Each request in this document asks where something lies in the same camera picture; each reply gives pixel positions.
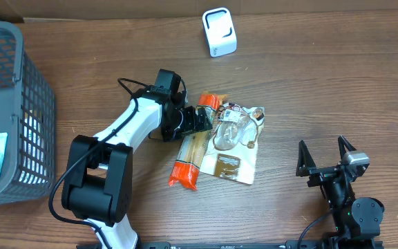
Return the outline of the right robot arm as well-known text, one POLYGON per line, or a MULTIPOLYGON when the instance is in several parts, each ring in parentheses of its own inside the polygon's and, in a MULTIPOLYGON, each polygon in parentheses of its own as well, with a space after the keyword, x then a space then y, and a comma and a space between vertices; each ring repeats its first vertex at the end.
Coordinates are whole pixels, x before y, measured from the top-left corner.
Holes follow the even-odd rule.
POLYGON ((296 175, 307 176, 308 187, 319 187, 329 211, 309 224, 299 236, 297 248, 383 248, 380 235, 385 207, 371 197, 357 198, 352 183, 366 172, 369 156, 356 149, 344 136, 338 137, 340 161, 318 168, 304 141, 298 144, 296 175), (319 241, 304 240, 316 224, 331 216, 336 230, 326 232, 319 241))

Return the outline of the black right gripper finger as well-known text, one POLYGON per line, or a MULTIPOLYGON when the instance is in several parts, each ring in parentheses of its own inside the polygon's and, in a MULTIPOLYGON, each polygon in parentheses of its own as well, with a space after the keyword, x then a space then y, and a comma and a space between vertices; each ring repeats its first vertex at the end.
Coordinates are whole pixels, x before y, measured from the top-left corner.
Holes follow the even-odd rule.
POLYGON ((296 170, 298 172, 311 172, 316 169, 316 164, 303 140, 298 144, 298 162, 296 170))
POLYGON ((347 152, 356 151, 357 149, 350 144, 350 142, 342 135, 338 137, 339 153, 343 158, 347 152))

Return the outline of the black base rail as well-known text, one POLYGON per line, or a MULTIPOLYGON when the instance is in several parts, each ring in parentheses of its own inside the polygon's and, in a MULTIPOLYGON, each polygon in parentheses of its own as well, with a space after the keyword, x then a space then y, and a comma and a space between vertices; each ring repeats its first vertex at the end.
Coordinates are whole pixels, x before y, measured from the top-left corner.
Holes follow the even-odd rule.
MULTIPOLYGON (((170 244, 169 242, 138 242, 137 247, 143 249, 316 249, 316 248, 342 248, 342 249, 354 249, 354 248, 384 248, 383 242, 375 242, 375 246, 371 244, 361 245, 356 242, 344 242, 340 243, 335 247, 323 246, 320 241, 302 241, 300 247, 297 246, 297 240, 289 240, 283 243, 181 243, 181 244, 170 244)), ((102 248, 101 243, 90 243, 83 245, 76 245, 77 249, 100 249, 102 248)))

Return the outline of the orange pasta package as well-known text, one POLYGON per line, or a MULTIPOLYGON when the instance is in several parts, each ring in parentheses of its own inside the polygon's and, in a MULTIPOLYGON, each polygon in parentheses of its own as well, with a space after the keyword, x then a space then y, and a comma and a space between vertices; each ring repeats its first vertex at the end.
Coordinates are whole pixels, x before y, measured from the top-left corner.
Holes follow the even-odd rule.
POLYGON ((209 121, 211 128, 184 137, 169 176, 169 186, 180 183, 187 189, 197 190, 196 182, 208 147, 209 135, 214 127, 214 118, 217 110, 226 99, 227 94, 218 95, 208 91, 204 91, 201 94, 196 105, 195 114, 198 118, 204 117, 205 122, 209 121))

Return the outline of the grey plastic shopping basket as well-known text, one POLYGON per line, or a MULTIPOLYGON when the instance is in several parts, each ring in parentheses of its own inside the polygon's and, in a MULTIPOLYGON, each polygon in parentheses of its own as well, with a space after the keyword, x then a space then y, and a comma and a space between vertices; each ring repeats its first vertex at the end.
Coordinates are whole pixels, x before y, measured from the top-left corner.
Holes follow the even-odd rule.
POLYGON ((0 205, 39 199, 55 183, 55 94, 24 50, 21 31, 0 21, 0 133, 7 133, 0 205))

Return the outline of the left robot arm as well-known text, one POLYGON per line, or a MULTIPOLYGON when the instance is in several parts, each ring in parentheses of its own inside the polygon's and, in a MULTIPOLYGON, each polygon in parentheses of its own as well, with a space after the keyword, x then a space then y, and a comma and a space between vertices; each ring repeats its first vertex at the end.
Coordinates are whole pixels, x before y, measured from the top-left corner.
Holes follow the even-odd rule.
POLYGON ((65 223, 93 229, 96 248, 141 248, 127 212, 131 203, 133 154, 154 130, 171 142, 211 129, 203 108, 187 105, 187 88, 175 72, 161 69, 153 85, 141 84, 126 111, 93 137, 78 135, 70 145, 66 171, 57 181, 61 204, 74 219, 65 223))

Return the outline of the white barcode scanner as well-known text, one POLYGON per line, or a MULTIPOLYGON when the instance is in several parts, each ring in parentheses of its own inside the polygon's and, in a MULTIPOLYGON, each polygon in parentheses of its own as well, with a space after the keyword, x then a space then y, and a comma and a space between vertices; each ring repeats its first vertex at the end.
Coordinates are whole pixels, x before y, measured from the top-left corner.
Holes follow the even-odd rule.
POLYGON ((202 24, 211 57, 220 57, 236 51, 236 31, 227 8, 206 11, 202 15, 202 24))

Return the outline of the white brown bread bag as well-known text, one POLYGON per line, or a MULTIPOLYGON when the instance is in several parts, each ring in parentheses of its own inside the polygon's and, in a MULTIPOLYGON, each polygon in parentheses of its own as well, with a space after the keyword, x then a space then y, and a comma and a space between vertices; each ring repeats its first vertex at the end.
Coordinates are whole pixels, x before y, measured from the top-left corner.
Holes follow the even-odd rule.
POLYGON ((251 185, 264 124, 263 107, 248 108, 229 102, 221 105, 200 172, 251 185))

